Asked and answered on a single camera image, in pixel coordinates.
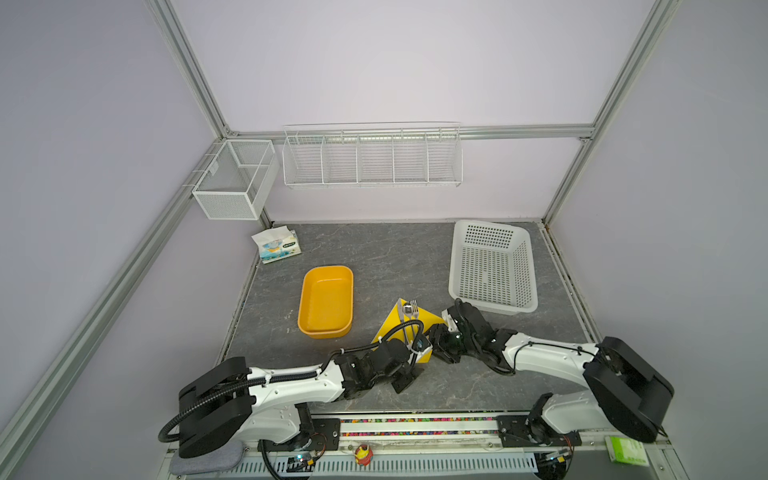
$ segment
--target ventilation grille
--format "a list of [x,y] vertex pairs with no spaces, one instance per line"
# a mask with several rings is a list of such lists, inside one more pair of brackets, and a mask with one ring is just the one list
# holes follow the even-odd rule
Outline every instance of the ventilation grille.
[[512,301],[507,253],[463,247],[461,271],[458,284],[461,298],[518,306]]
[[528,231],[502,223],[456,222],[449,293],[488,312],[511,315],[536,310]]
[[510,230],[469,225],[467,227],[467,234],[464,237],[464,242],[470,243],[471,245],[506,249],[509,248],[509,244],[512,242],[512,235],[514,235],[514,232]]
[[[287,455],[270,460],[280,476],[306,477],[306,473],[286,473]],[[374,455],[371,464],[362,467],[352,455],[327,455],[317,462],[312,477],[343,477],[365,475],[371,477],[402,477],[420,475],[444,477],[462,474],[536,473],[536,461],[532,453],[476,453],[434,455]],[[245,458],[237,467],[226,472],[188,475],[187,478],[268,478],[269,472],[261,457]]]

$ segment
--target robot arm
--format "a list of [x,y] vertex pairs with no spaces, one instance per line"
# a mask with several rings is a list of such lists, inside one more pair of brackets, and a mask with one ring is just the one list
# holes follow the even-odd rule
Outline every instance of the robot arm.
[[[472,356],[501,375],[533,370],[587,388],[541,396],[526,425],[533,443],[548,445],[574,430],[611,427],[642,442],[655,440],[674,390],[621,340],[563,343],[493,329],[479,310],[460,300],[443,318],[445,324],[426,333],[418,320],[402,323],[379,343],[336,351],[322,365],[271,370],[247,368],[243,357],[228,359],[180,391],[180,414],[158,438],[178,440],[182,458],[212,452],[232,438],[300,448],[313,433],[306,402],[356,398],[378,382],[391,382],[400,393],[422,371],[415,361],[431,349],[445,362]],[[391,339],[411,325],[419,328],[411,345]],[[169,435],[175,425],[179,434]]]
[[528,417],[534,440],[547,443],[574,430],[609,428],[641,442],[656,439],[674,389],[621,340],[564,343],[492,329],[478,309],[461,300],[443,318],[445,324],[427,333],[432,355],[446,362],[473,356],[502,375],[533,370],[589,389],[541,396]]

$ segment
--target wire mesh divider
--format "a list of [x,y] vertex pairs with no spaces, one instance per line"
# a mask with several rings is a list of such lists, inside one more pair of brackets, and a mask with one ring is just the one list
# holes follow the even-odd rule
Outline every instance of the wire mesh divider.
[[[457,186],[459,124],[289,125],[283,178],[291,188]],[[323,130],[313,134],[311,129]],[[328,130],[338,130],[328,134]]]
[[211,220],[259,220],[280,169],[268,140],[226,140],[192,191]]

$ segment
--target metal bracket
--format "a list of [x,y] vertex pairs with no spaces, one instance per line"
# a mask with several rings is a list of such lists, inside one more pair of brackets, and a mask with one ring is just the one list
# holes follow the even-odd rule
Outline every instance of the metal bracket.
[[[322,433],[325,435],[325,438],[321,435],[311,437],[310,445],[303,450],[322,450],[323,443],[325,443],[326,452],[339,449],[339,439],[341,438],[341,434],[339,433],[339,429],[341,429],[340,419],[312,419],[312,425],[315,429],[315,433]],[[266,449],[269,452],[293,451],[293,447],[290,443],[273,443],[269,440],[266,440],[265,443],[267,445]]]
[[[527,415],[500,415],[496,417],[498,423],[498,437],[502,440],[502,447],[538,447],[539,443],[531,439],[531,429],[528,427]],[[581,435],[578,432],[565,434],[571,441],[571,446],[581,446]],[[563,438],[554,438],[547,446],[565,447],[568,443]]]

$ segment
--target white plastic basket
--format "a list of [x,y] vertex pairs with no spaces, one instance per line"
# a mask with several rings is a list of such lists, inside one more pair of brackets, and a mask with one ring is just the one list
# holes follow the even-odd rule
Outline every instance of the white plastic basket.
[[536,310],[528,231],[501,223],[456,222],[448,292],[486,312],[514,315]]
[[285,129],[283,175],[290,188],[428,187],[462,182],[458,124],[288,125]]
[[226,140],[192,194],[211,220],[258,220],[280,170],[269,140]]

